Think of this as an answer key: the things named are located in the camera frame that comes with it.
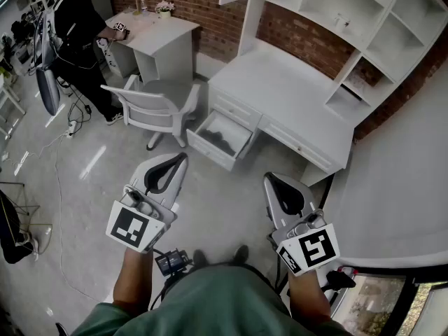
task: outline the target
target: sneaker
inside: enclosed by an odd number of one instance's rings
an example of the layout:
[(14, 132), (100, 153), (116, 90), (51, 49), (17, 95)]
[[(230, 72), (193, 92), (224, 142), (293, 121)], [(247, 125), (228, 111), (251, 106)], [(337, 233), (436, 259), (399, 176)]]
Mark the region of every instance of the sneaker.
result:
[(39, 243), (35, 239), (32, 239), (31, 243), (33, 244), (34, 261), (37, 261), (39, 259)]
[(195, 265), (195, 269), (200, 269), (210, 265), (204, 252), (199, 249), (195, 250), (193, 253), (193, 264)]
[(249, 259), (249, 247), (241, 245), (233, 255), (232, 264), (242, 265)]
[(118, 120), (122, 120), (123, 119), (123, 113), (122, 112), (118, 112), (116, 115), (114, 115), (112, 118), (106, 118), (106, 124), (108, 126), (113, 125), (115, 122), (117, 122)]

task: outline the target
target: flower vase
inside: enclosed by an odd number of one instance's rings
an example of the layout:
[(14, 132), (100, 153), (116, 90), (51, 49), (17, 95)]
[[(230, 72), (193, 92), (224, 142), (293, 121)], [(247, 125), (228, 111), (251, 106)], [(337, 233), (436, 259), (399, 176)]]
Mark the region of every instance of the flower vase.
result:
[(160, 11), (159, 14), (162, 19), (167, 19), (171, 17), (171, 11)]

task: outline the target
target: black shirt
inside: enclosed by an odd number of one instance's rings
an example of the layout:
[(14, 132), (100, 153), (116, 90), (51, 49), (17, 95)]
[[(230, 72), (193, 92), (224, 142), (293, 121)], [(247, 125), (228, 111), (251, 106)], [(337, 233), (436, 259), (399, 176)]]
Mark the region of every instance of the black shirt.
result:
[(55, 11), (56, 35), (67, 42), (59, 54), (64, 59), (83, 67), (96, 62), (93, 39), (106, 27), (105, 21), (95, 11), (92, 0), (63, 0)]

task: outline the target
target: red brick wall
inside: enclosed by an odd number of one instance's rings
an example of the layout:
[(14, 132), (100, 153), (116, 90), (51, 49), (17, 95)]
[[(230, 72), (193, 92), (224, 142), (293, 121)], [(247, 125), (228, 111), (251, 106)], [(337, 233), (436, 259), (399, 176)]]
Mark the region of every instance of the red brick wall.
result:
[(257, 37), (335, 78), (347, 62), (353, 46), (293, 11), (265, 3)]
[[(161, 0), (146, 0), (153, 11)], [(228, 62), (237, 54), (246, 10), (246, 0), (218, 5), (218, 0), (168, 0), (176, 4), (174, 16), (201, 25), (194, 31), (194, 49)], [(134, 0), (112, 0), (116, 13), (135, 6)], [(347, 42), (312, 21), (271, 3), (265, 4), (258, 38), (304, 60), (334, 78), (354, 50)], [(448, 29), (398, 89), (355, 129), (354, 139), (371, 133), (390, 118), (431, 77), (448, 57)], [(370, 64), (359, 66), (369, 83), (377, 71)]]
[[(146, 0), (154, 11), (161, 0)], [(239, 37), (243, 27), (247, 0), (220, 6), (218, 0), (167, 0), (176, 5), (174, 16), (201, 25), (194, 31), (196, 51), (229, 62), (237, 55)], [(135, 0), (112, 0), (115, 13), (128, 6), (135, 7)]]

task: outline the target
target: black pants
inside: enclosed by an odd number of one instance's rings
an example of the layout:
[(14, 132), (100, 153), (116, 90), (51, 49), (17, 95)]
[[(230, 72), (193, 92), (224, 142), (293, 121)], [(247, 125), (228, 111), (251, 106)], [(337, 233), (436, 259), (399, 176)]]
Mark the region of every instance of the black pants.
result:
[(56, 77), (63, 78), (86, 96), (107, 120), (121, 111), (120, 108), (112, 106), (111, 93), (101, 88), (101, 85), (106, 85), (106, 81), (99, 64), (92, 69), (82, 69), (58, 58), (51, 69)]
[(25, 237), (20, 233), (20, 220), (14, 206), (0, 190), (0, 245), (7, 263), (15, 264), (33, 251), (31, 243), (16, 246)]

